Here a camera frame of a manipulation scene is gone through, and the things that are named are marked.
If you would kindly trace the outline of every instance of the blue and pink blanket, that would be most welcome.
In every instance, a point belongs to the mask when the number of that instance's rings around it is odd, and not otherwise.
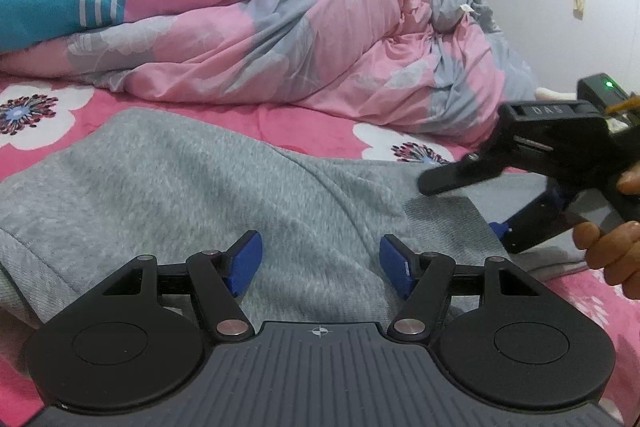
[[[467,145],[537,87],[482,0],[2,0],[0,23],[0,76],[290,103]]]

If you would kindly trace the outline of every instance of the person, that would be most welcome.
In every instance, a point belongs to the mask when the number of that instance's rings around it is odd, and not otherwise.
[[[618,190],[640,194],[640,162],[622,174]],[[581,223],[574,228],[574,243],[579,250],[586,250],[589,268],[604,268],[607,284],[622,284],[627,298],[640,300],[640,223],[628,221],[606,235],[593,223]]]

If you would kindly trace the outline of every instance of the pink bedsheet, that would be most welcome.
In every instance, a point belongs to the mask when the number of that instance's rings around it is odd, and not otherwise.
[[[313,156],[442,162],[457,160],[466,152],[459,146],[299,107],[147,103],[93,87],[0,80],[0,181],[82,139],[128,107],[168,110]],[[618,361],[604,405],[621,414],[625,425],[633,425],[640,412],[640,302],[608,287],[600,272],[565,276],[548,285],[614,341]],[[20,426],[41,405],[30,380],[0,357],[0,421]]]

